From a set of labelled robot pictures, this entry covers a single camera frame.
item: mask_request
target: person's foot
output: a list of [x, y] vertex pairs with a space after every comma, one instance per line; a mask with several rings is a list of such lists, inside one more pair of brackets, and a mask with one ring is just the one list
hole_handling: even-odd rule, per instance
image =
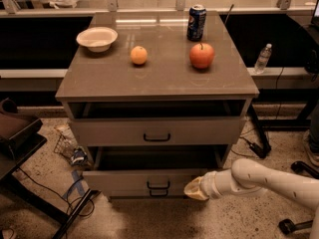
[[9, 229], [4, 229], [0, 230], [0, 239], [15, 239], [16, 238], [16, 232], [9, 228]]
[[307, 130], [304, 135], [303, 135], [303, 145], [305, 147], [305, 150], [308, 154], [308, 157], [310, 159], [310, 162], [315, 165], [315, 166], [318, 166], [319, 167], [319, 153], [314, 153], [311, 151], [310, 149], [310, 145], [309, 145], [309, 137], [310, 137], [310, 134], [309, 134], [309, 130]]

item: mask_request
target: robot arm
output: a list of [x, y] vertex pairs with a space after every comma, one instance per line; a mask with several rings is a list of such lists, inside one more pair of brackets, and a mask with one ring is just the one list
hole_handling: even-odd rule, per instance
[[230, 169], [208, 172], [190, 182], [184, 193], [197, 200], [223, 195], [260, 196], [274, 191], [318, 213], [310, 238], [319, 238], [319, 180], [267, 168], [250, 159], [236, 160]]

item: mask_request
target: water bottle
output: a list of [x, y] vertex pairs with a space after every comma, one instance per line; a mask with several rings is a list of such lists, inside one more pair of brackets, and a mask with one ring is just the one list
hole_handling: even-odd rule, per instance
[[263, 71], [265, 70], [265, 67], [268, 63], [270, 56], [271, 56], [271, 52], [272, 52], [271, 47], [272, 47], [271, 44], [267, 44], [266, 47], [261, 50], [259, 57], [258, 57], [256, 64], [255, 64], [255, 68], [254, 68], [255, 74], [257, 74], [257, 75], [262, 74]]

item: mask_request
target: cabinet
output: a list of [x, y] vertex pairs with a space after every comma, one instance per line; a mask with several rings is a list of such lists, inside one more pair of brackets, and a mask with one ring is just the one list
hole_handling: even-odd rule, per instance
[[[208, 12], [202, 42], [213, 64], [197, 71], [187, 12], [97, 13], [91, 26], [118, 31], [111, 50], [80, 47], [56, 95], [94, 167], [92, 189], [109, 198], [183, 197], [184, 186], [222, 168], [258, 90], [219, 15]], [[131, 48], [149, 53], [142, 67]]]

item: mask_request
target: black can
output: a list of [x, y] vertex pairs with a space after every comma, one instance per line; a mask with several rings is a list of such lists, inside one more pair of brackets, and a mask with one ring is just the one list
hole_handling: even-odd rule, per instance
[[189, 9], [187, 37], [191, 41], [200, 41], [206, 20], [206, 9], [196, 4]]

